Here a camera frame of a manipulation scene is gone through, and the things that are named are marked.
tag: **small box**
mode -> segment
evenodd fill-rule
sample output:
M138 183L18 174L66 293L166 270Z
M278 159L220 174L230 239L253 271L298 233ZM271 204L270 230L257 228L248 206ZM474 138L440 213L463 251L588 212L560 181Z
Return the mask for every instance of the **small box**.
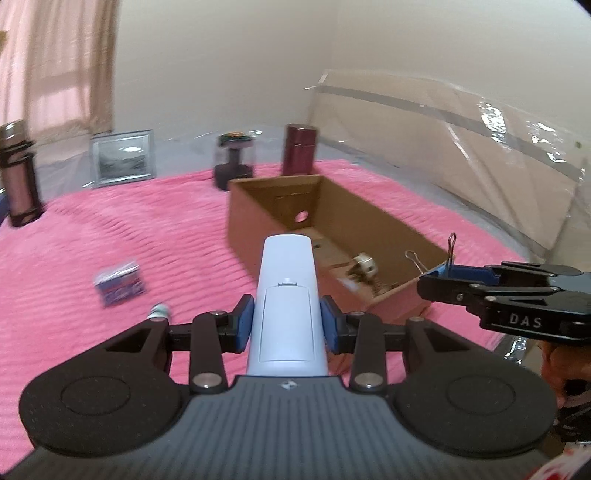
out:
M430 305L417 294L420 272L406 251L429 270L447 259L416 230L321 175L230 183L228 242L255 280L265 238L287 232L311 238L321 296L331 295L343 312L364 310L385 323L403 323ZM383 293L348 275L360 253L374 259Z
M95 287L100 292L105 307L145 292L144 283L139 276L139 266L135 262L100 273L95 278Z

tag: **red cylinder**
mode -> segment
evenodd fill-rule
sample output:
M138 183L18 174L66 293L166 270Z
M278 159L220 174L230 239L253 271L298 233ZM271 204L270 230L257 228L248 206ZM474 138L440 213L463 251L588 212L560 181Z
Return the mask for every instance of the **red cylinder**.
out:
M309 125L285 126L282 175L310 175L314 168L318 129Z

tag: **dark thermos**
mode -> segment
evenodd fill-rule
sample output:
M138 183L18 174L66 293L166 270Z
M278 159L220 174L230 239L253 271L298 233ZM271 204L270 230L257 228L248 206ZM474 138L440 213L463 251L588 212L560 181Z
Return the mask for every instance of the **dark thermos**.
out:
M282 175L310 175L314 167L318 129L309 125L285 127Z
M43 214L35 178L34 143L24 120L0 127L0 173L9 203L12 226L25 226Z

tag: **pink blanket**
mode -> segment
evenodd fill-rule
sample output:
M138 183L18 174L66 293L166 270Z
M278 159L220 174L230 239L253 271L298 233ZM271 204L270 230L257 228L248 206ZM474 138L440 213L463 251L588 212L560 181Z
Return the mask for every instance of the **pink blanket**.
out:
M519 260L457 213L434 205L396 182L345 161L319 162L321 173L413 226L447 248L457 232L458 263ZM263 165L259 176L278 167ZM209 310L231 310L255 283L226 245L229 194L212 186L209 171L107 189L85 190L47 205L22 229L0 227L0 472L31 446L18 418L18 398L45 370L142 321L167 303L173 323ZM147 293L104 309L93 278L135 260ZM429 318L487 348L499 335L478 328L461 307L437 304ZM187 381L188 355L175 355L171 376ZM245 355L225 355L229 381L244 372ZM399 354L389 354L389 381L404 377Z

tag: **photo frame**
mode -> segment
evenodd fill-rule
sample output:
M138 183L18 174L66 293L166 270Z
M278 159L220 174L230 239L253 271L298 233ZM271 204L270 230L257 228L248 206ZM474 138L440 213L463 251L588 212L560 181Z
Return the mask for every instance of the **photo frame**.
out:
M154 132L94 135L90 141L93 188L153 179Z

